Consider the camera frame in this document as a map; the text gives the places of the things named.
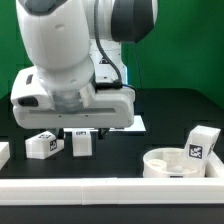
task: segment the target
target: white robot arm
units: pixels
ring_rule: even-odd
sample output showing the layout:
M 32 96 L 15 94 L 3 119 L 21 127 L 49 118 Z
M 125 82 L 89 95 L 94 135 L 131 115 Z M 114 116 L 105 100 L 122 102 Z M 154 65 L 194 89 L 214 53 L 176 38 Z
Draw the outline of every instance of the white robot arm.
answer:
M 154 27 L 157 0 L 16 0 L 16 6 L 34 64 L 19 72 L 13 86 L 17 123 L 24 128 L 132 125 L 135 93 L 122 86 L 119 75 L 112 83 L 96 83 L 90 39 L 140 41 Z

